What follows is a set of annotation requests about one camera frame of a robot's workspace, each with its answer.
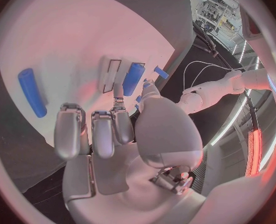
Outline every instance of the red light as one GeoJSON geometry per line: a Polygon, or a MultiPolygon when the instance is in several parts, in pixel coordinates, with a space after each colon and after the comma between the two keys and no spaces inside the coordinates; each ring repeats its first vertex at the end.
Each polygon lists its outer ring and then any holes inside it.
{"type": "Polygon", "coordinates": [[[249,132],[246,176],[254,176],[259,173],[262,150],[261,144],[260,129],[249,132]]]}

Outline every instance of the wire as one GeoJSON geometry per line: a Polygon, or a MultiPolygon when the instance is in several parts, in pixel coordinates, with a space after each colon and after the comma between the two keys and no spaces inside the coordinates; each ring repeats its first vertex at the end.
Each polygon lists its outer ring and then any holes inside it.
{"type": "MultiPolygon", "coordinates": [[[[224,69],[224,70],[229,70],[229,71],[243,70],[243,69],[246,69],[246,68],[249,68],[249,67],[252,67],[252,66],[256,66],[256,64],[251,64],[251,65],[244,66],[244,67],[241,67],[241,68],[229,69],[229,68],[225,68],[225,67],[222,67],[222,66],[219,66],[219,65],[215,65],[215,64],[212,64],[212,63],[208,63],[208,62],[204,62],[204,61],[192,61],[192,62],[188,63],[187,66],[186,66],[185,69],[184,69],[184,90],[185,90],[185,71],[186,71],[186,69],[189,67],[190,64],[195,63],[195,62],[200,62],[200,63],[203,63],[203,64],[207,64],[207,65],[209,65],[209,66],[216,66],[216,67],[222,68],[222,69],[224,69]]],[[[201,72],[202,72],[206,67],[209,67],[209,66],[205,66],[205,67],[200,71],[200,73],[197,75],[196,79],[197,79],[198,76],[201,74],[201,72]]]]}

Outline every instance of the white curved surface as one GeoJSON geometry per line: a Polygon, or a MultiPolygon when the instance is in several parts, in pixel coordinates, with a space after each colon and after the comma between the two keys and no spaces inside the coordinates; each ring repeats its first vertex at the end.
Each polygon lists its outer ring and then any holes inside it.
{"type": "Polygon", "coordinates": [[[35,0],[17,19],[0,49],[0,70],[17,108],[46,142],[54,146],[56,115],[62,103],[78,103],[86,111],[89,138],[94,110],[109,110],[113,92],[97,90],[103,55],[123,59],[124,74],[131,62],[145,64],[145,72],[130,97],[129,111],[145,78],[156,80],[156,66],[164,68],[174,48],[147,21],[115,0],[35,0]],[[34,70],[47,115],[38,118],[27,102],[17,75],[34,70]]]}

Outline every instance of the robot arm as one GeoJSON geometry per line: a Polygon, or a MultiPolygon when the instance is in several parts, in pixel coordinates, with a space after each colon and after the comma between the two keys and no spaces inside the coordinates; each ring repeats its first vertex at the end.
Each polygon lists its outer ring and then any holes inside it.
{"type": "Polygon", "coordinates": [[[218,81],[205,82],[183,91],[177,103],[186,114],[215,105],[224,95],[241,94],[245,89],[270,90],[265,69],[246,72],[231,71],[218,81]]]}

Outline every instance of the white table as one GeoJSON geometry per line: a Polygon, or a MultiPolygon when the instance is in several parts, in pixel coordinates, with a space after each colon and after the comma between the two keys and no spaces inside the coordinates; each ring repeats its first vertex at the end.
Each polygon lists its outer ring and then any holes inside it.
{"type": "Polygon", "coordinates": [[[109,110],[112,92],[98,90],[103,55],[120,57],[121,69],[145,63],[134,94],[125,98],[133,112],[145,78],[156,80],[156,66],[164,68],[174,52],[169,42],[147,21],[115,0],[35,0],[17,18],[0,49],[0,70],[15,105],[28,122],[54,146],[53,132],[60,105],[77,103],[87,114],[109,110]],[[34,70],[47,115],[31,109],[17,75],[34,70]]]}

